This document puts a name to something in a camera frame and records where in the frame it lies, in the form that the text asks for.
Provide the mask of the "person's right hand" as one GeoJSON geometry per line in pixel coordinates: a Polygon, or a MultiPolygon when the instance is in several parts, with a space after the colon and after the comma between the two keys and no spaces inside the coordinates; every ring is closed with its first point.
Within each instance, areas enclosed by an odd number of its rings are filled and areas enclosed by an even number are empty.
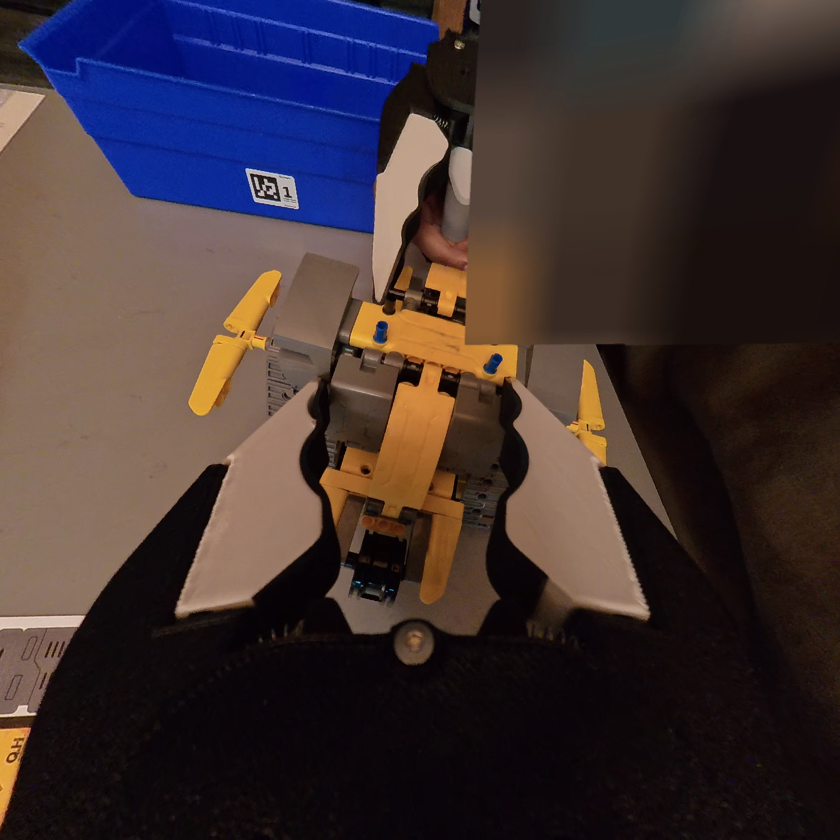
{"type": "Polygon", "coordinates": [[[419,218],[419,228],[413,243],[431,263],[467,270],[468,238],[452,243],[441,230],[445,189],[441,188],[424,200],[419,218]]]}

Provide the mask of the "blue plastic bin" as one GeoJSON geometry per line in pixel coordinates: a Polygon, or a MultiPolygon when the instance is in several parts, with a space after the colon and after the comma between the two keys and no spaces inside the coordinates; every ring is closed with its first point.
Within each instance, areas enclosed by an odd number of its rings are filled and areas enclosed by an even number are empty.
{"type": "Polygon", "coordinates": [[[382,105],[430,19],[332,1],[83,1],[20,48],[128,190],[370,233],[382,105]]]}

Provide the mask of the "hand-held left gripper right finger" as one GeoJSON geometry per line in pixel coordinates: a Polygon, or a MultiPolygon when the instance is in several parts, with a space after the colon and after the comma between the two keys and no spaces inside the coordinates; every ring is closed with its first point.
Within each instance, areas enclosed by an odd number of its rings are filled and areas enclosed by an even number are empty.
{"type": "Polygon", "coordinates": [[[599,462],[517,380],[502,388],[508,488],[486,552],[489,581],[532,631],[577,610],[650,616],[599,462]]]}

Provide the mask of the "yellow grey toy brick vehicle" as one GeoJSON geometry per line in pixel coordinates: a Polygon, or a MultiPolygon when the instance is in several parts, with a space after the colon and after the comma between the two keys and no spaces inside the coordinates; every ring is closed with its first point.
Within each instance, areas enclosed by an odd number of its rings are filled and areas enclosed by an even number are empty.
{"type": "MultiPolygon", "coordinates": [[[[408,582],[433,604],[445,593],[462,529],[492,529],[508,488],[501,395],[518,381],[522,352],[466,343],[462,273],[434,266],[431,297],[420,291],[406,308],[416,291],[405,270],[392,313],[352,299],[358,273],[306,254],[269,337],[259,326],[277,301],[280,273],[260,276],[225,320],[227,334],[216,336],[190,407],[204,415],[220,406],[240,361],[257,348],[268,354],[272,417],[324,380],[328,462],[319,484],[340,565],[352,573],[349,594],[390,605],[408,582]]],[[[592,432],[604,427],[600,411],[584,363],[577,420],[561,424],[596,458],[605,487],[606,442],[592,432]]]]}

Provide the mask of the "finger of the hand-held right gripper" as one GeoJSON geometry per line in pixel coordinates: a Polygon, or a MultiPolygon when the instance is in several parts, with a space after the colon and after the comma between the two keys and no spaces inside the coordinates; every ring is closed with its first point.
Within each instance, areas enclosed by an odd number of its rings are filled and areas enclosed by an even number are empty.
{"type": "Polygon", "coordinates": [[[399,273],[406,244],[413,234],[406,226],[421,210],[427,178],[439,164],[449,176],[449,143],[433,119],[411,113],[383,173],[375,181],[372,251],[373,298],[382,302],[399,273]]]}

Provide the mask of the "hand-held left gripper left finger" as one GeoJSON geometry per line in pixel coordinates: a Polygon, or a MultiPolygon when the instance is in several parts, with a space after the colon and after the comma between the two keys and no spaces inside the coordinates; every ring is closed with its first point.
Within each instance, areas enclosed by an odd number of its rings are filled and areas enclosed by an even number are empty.
{"type": "Polygon", "coordinates": [[[329,389],[305,385],[227,457],[177,618],[257,606],[285,618],[332,589],[340,547],[326,493],[329,389]]]}

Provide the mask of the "white printed instruction sheet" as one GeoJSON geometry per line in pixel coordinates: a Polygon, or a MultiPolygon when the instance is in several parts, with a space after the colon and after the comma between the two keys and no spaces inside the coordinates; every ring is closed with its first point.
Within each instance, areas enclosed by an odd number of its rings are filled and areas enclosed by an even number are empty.
{"type": "Polygon", "coordinates": [[[45,99],[45,95],[2,88],[0,99],[0,150],[2,151],[45,99]]]}

